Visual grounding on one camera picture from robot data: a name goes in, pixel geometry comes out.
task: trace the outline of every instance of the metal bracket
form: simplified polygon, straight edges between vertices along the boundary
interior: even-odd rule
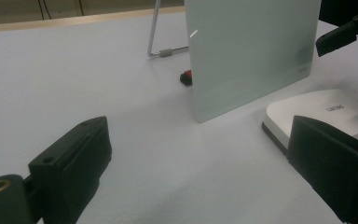
[[[156,5],[153,13],[152,29],[150,31],[149,46],[147,48],[147,55],[151,58],[165,58],[170,57],[173,54],[183,53],[188,51],[188,47],[182,47],[178,49],[162,49],[159,52],[152,53],[154,36],[156,33],[156,25],[158,19],[158,10],[161,4],[161,0],[156,0]]]

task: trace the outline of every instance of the white tabletop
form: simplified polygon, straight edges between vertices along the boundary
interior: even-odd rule
[[[107,116],[113,160],[78,223],[341,223],[261,130],[266,107],[309,91],[358,97],[358,41],[311,75],[198,123],[179,82],[188,53],[150,60],[151,17],[0,32],[0,175],[83,120]],[[320,22],[319,35],[333,27]],[[158,20],[156,49],[183,47],[183,13]]]

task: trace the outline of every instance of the white device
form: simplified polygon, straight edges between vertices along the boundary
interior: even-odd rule
[[[263,130],[283,152],[295,115],[318,119],[358,139],[358,100],[343,90],[310,92],[267,107]]]

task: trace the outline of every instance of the frosted glass sheet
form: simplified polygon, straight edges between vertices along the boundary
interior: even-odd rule
[[[320,0],[185,0],[196,118],[310,73]]]

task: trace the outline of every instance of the black cable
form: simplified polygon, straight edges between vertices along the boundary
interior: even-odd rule
[[[84,16],[83,4],[81,3],[81,0],[79,0],[79,6],[80,6],[81,15]]]
[[[43,15],[43,9],[42,9],[42,4],[40,4],[40,0],[37,0],[37,3],[39,4],[40,14],[42,14],[42,20],[44,20],[45,16]]]
[[[43,0],[43,3],[45,4],[46,12],[48,13],[48,17],[51,19],[50,13],[48,12],[48,6],[46,5],[46,1]]]

